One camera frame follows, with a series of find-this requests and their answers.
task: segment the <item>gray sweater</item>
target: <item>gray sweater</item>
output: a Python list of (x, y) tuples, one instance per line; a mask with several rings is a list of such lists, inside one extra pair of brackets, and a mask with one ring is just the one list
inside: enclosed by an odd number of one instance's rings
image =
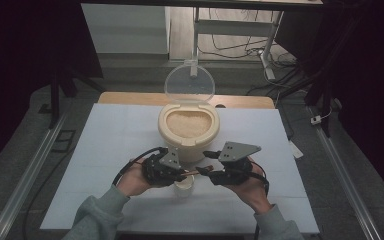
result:
[[(123, 221), (121, 210), (130, 200), (114, 185), (99, 199), (90, 196), (77, 210), (73, 228), (63, 238), (113, 240), (117, 226)], [(260, 240), (303, 239), (294, 221), (285, 221), (277, 205), (266, 214), (256, 215)]]

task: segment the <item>toilet lid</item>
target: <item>toilet lid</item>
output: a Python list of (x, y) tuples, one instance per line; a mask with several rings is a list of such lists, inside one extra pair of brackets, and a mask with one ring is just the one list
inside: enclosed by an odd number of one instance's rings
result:
[(165, 93), (176, 102), (208, 102), (214, 96), (214, 79), (198, 65), (181, 65), (167, 76)]

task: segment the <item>metal bracket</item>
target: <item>metal bracket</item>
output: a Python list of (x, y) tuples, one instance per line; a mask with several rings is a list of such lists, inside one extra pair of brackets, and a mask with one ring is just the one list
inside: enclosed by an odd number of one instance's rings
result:
[(177, 148), (168, 148), (168, 153), (159, 160), (160, 164), (179, 170), (181, 166), (179, 164), (179, 155), (177, 154), (177, 150)]
[(253, 153), (259, 152), (260, 146), (237, 143), (237, 142), (226, 142), (223, 150), (220, 153), (220, 162), (235, 162), (241, 158), (247, 157)]

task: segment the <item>metal pole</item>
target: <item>metal pole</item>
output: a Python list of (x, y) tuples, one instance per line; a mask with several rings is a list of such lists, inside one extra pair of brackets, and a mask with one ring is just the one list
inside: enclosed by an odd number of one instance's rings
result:
[(279, 27), (280, 19), (282, 18), (283, 12), (275, 12), (275, 13), (277, 13), (277, 16), (275, 17), (274, 22), (272, 24), (270, 34), (267, 38), (266, 46), (264, 47), (264, 52), (263, 54), (260, 55), (260, 59), (261, 59), (261, 62), (263, 63), (264, 71), (266, 72), (268, 80), (275, 79), (273, 70), (269, 67), (270, 63), (268, 60), (268, 56), (270, 53), (270, 48), (274, 41), (274, 37), (276, 36), (277, 28)]
[(194, 61), (198, 61), (198, 24), (199, 24), (199, 7), (195, 8), (195, 19), (193, 23), (192, 60)]

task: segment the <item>metal frame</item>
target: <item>metal frame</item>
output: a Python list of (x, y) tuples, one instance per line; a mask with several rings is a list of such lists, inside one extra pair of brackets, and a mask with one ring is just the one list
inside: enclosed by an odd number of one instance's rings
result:
[(273, 44), (274, 38), (279, 27), (280, 19), (283, 12), (274, 12), (276, 15), (272, 23), (269, 22), (240, 22), (226, 20), (200, 20), (199, 7), (195, 8), (194, 18), (194, 38), (192, 49), (192, 60), (198, 63), (198, 35), (214, 34), (214, 35), (230, 35), (230, 36), (254, 36), (267, 37), (264, 51), (260, 54), (260, 59), (264, 67), (268, 80), (275, 80), (273, 70), (270, 67), (268, 56)]
[(379, 233), (379, 230), (372, 216), (370, 215), (366, 204), (364, 203), (363, 199), (361, 199), (360, 194), (358, 193), (357, 188), (355, 187), (344, 162), (342, 161), (338, 151), (335, 148), (335, 145), (333, 144), (332, 140), (325, 135), (323, 129), (320, 126), (317, 126), (316, 128), (317, 134), (319, 135), (320, 141), (325, 148), (329, 160), (332, 163), (332, 167), (335, 170), (336, 176), (338, 176), (339, 182), (341, 183), (341, 186), (348, 197), (348, 201), (356, 213), (357, 219), (361, 225), (361, 229), (363, 230), (367, 239), (381, 240), (382, 237)]
[(143, 5), (143, 6), (172, 6), (172, 7), (202, 7), (227, 8), (270, 11), (300, 11), (300, 12), (326, 12), (338, 9), (357, 9), (366, 0), (358, 3), (342, 4), (330, 2), (329, 4), (265, 2), (253, 0), (75, 0), (78, 3)]
[(72, 100), (69, 100), (68, 106), (61, 114), (59, 120), (55, 123), (55, 127), (48, 129), (46, 132), (45, 137), (43, 138), (39, 148), (27, 166), (27, 169), (21, 177), (21, 180), (18, 182), (17, 187), (15, 187), (11, 197), (2, 210), (0, 215), (0, 239), (5, 239), (8, 235), (8, 232), (11, 229), (11, 226), (14, 223), (14, 220), (17, 217), (21, 206), (29, 194), (30, 189), (36, 180), (36, 177), (39, 174), (39, 171), (42, 168), (42, 165), (45, 162), (45, 159), (48, 156), (48, 153), (51, 150), (51, 147), (57, 138), (60, 129), (64, 124), (65, 119), (67, 118), (71, 106)]

